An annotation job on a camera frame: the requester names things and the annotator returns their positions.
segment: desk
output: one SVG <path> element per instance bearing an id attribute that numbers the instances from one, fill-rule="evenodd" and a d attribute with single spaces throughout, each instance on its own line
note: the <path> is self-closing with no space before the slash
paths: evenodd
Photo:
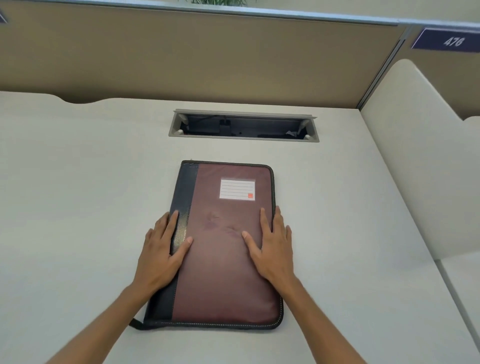
<path id="1" fill-rule="evenodd" d="M 175 109 L 312 114 L 319 143 L 168 137 Z M 356 109 L 0 93 L 0 341 L 39 363 L 133 278 L 183 159 L 263 163 L 295 271 L 365 360 L 480 355 Z M 271 332 L 125 330 L 107 363 L 313 363 L 286 309 Z"/>

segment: green leaves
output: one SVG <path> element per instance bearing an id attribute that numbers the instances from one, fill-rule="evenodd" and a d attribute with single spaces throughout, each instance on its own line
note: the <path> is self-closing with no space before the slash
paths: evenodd
<path id="1" fill-rule="evenodd" d="M 246 6 L 246 0 L 192 0 L 192 4 Z"/>

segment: label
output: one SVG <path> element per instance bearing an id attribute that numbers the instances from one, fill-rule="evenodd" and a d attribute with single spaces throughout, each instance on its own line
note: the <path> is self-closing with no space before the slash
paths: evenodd
<path id="1" fill-rule="evenodd" d="M 222 178 L 220 198 L 255 201 L 255 181 Z"/>
<path id="2" fill-rule="evenodd" d="M 480 52 L 480 31 L 425 28 L 412 49 Z"/>

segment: white label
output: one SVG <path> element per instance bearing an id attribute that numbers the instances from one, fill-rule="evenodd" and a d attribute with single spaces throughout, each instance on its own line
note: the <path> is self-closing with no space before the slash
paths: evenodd
<path id="1" fill-rule="evenodd" d="M 255 201 L 255 181 L 227 180 L 220 183 L 220 198 Z"/>

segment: forearm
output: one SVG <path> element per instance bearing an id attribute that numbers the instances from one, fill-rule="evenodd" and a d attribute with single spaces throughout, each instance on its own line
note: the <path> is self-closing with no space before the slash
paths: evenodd
<path id="1" fill-rule="evenodd" d="M 130 320 L 148 300 L 133 286 L 120 296 L 82 332 L 75 336 L 47 364 L 100 364 Z"/>
<path id="2" fill-rule="evenodd" d="M 297 320 L 318 364 L 365 363 L 340 331 L 320 310 L 298 279 L 282 296 Z"/>

